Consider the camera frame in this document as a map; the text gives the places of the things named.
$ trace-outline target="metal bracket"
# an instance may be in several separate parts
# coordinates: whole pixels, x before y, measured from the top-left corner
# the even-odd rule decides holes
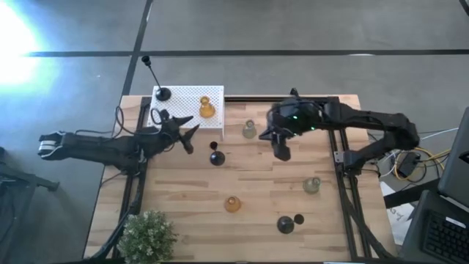
[[[344,162],[344,153],[342,151],[334,151],[334,160],[337,163],[343,163]]]

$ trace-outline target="microphone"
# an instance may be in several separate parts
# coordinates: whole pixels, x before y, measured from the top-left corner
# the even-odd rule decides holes
[[[156,84],[158,85],[158,91],[156,91],[156,99],[160,101],[165,101],[168,100],[171,97],[171,90],[166,88],[166,87],[161,87],[160,82],[158,82],[158,79],[156,79],[155,73],[153,73],[152,69],[152,62],[149,60],[149,56],[143,56],[141,58],[141,61],[149,68],[149,70],[153,74],[153,78],[156,81]]]

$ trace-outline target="laptop keyboard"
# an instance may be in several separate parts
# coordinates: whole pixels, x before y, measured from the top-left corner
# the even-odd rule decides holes
[[[422,250],[447,263],[469,264],[469,234],[465,224],[429,211]]]

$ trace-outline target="concrete floor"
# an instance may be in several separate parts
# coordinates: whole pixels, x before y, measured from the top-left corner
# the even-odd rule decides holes
[[[68,51],[133,51],[146,3],[0,2],[0,111],[7,113],[0,145],[22,170],[61,182],[56,193],[37,189],[9,263],[81,258],[103,166],[42,161],[37,140],[57,130],[112,128],[130,56],[64,56]],[[469,17],[457,0],[163,0],[152,5],[141,49],[456,49],[469,48],[468,29]],[[64,53],[14,57],[25,51]],[[403,112],[420,131],[457,127],[469,101],[469,56],[152,61],[160,82],[168,85],[221,84],[227,94],[286,94],[291,87],[303,94],[358,94],[363,109]],[[149,95],[153,85],[138,61],[130,94]],[[437,153],[453,138],[447,133],[422,146]],[[391,177],[386,182],[402,187]]]

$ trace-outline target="green plant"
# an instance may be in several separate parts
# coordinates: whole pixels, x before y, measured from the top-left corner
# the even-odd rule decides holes
[[[172,258],[177,234],[164,213],[147,211],[139,216],[128,216],[124,234],[117,244],[125,262],[155,264]]]

